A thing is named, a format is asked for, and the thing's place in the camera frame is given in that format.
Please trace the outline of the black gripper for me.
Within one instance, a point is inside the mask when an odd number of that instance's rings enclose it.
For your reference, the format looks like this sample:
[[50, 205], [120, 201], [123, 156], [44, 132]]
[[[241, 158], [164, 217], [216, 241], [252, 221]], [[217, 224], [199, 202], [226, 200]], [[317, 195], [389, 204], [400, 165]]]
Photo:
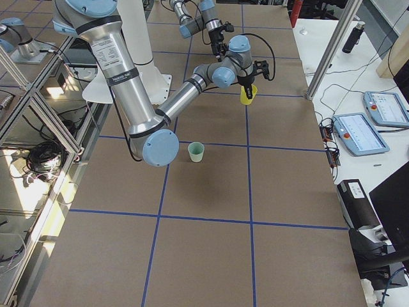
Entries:
[[252, 83], [255, 80], [253, 73], [246, 76], [238, 76], [238, 83], [243, 86], [243, 98], [252, 99]]
[[225, 27], [217, 27], [209, 32], [210, 43], [212, 48], [226, 48], [223, 34], [223, 31], [225, 29], [226, 29]]

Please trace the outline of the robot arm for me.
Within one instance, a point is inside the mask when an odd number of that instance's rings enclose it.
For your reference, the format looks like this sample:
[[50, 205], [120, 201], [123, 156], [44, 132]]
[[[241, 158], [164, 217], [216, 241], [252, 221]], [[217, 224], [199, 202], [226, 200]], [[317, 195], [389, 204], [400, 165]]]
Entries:
[[203, 33], [207, 30], [210, 39], [206, 43], [204, 38], [203, 43], [210, 45], [213, 55], [217, 58], [225, 54], [228, 46], [224, 42], [224, 33], [233, 32], [234, 26], [229, 23], [223, 23], [217, 16], [217, 10], [213, 1], [200, 1], [198, 4], [191, 1], [196, 6], [197, 15], [191, 15], [186, 7], [189, 1], [169, 1], [169, 6], [163, 7], [175, 13], [179, 21], [179, 31], [183, 38], [190, 38], [197, 33]]
[[240, 83], [253, 96], [255, 64], [246, 36], [229, 41], [224, 58], [199, 65], [181, 87], [168, 94], [171, 76], [155, 66], [140, 1], [54, 1], [54, 27], [86, 41], [115, 103], [128, 122], [130, 152], [161, 167], [177, 156], [179, 141], [171, 122], [205, 89]]

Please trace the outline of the neighbouring robot base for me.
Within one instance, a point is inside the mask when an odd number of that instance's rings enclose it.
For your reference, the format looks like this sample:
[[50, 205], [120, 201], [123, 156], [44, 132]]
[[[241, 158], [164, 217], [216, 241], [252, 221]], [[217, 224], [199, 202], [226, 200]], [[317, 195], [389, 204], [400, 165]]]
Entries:
[[42, 44], [34, 41], [23, 21], [17, 17], [1, 20], [1, 47], [14, 63], [39, 65], [46, 56]]

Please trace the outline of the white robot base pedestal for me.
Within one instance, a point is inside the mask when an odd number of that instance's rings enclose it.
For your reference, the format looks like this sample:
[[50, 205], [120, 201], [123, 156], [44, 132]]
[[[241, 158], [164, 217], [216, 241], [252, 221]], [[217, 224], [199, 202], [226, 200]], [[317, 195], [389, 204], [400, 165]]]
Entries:
[[[79, 8], [89, 16], [96, 17], [99, 13], [107, 13], [108, 9], [116, 6], [122, 19], [120, 33], [130, 53], [130, 57], [137, 67], [139, 77], [147, 92], [146, 106], [163, 103], [167, 99], [171, 84], [171, 75], [161, 74], [153, 62], [146, 17], [141, 1], [80, 1]], [[98, 67], [97, 76], [82, 92], [82, 97], [88, 102], [99, 104], [112, 104], [109, 87], [106, 83], [102, 69], [113, 66], [116, 59], [121, 58], [121, 53], [116, 50], [114, 43], [109, 42], [105, 48], [91, 45], [92, 54], [96, 59], [101, 59], [104, 64]]]

